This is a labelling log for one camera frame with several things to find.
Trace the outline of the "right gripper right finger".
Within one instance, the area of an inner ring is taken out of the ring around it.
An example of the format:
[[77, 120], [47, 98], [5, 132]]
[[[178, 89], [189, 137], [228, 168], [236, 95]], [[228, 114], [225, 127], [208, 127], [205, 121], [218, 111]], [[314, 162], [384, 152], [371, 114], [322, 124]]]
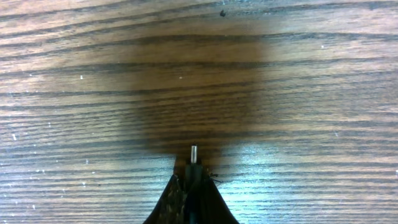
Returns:
[[213, 179], [202, 169], [195, 174], [195, 223], [238, 224]]

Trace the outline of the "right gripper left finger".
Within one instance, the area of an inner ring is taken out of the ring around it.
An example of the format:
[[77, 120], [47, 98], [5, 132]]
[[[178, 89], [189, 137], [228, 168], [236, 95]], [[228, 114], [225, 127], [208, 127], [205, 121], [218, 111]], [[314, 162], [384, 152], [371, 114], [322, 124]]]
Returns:
[[169, 179], [162, 195], [144, 224], [183, 224], [185, 192], [177, 175]]

